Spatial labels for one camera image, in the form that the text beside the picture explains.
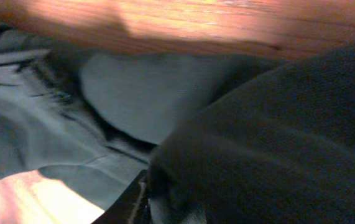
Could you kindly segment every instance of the wooden floor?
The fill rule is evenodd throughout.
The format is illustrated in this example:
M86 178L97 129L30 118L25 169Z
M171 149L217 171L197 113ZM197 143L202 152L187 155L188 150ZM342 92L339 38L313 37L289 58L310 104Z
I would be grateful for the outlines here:
M355 42L355 0L0 0L0 20L126 54L300 59ZM89 223L100 213L37 172L0 180L0 223Z
M127 54L298 59L355 42L355 0L0 0L0 20Z

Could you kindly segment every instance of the wood grain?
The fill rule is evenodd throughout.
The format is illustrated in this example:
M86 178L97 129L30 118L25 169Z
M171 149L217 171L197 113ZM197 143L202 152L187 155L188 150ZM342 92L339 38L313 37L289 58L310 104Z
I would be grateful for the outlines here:
M355 42L355 0L3 0L0 20L125 54L300 59Z

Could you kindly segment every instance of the black fabric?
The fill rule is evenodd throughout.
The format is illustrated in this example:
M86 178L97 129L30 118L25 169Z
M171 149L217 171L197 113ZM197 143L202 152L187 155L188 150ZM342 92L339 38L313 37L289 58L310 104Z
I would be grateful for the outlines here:
M155 224L198 223L189 203L208 223L355 223L355 46L230 92L157 149L150 177Z

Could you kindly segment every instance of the wooden surface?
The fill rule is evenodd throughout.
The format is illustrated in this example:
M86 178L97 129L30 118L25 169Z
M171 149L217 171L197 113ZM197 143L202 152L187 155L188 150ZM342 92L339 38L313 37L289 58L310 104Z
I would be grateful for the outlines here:
M127 54L299 59L355 41L355 0L0 0L0 20ZM0 180L0 223L89 223L101 212L37 172Z
M0 20L127 54L298 59L355 41L355 0L0 0Z

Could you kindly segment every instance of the garment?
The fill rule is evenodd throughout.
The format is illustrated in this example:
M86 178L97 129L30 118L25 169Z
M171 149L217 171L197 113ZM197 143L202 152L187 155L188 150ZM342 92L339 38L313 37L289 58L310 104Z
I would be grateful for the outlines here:
M18 96L18 113L0 108L0 178L39 169L107 208L151 151L155 224L355 222L355 46L299 63L125 56L0 24L0 52L42 48L79 103L44 110L25 85L0 86ZM32 124L46 138L19 147Z

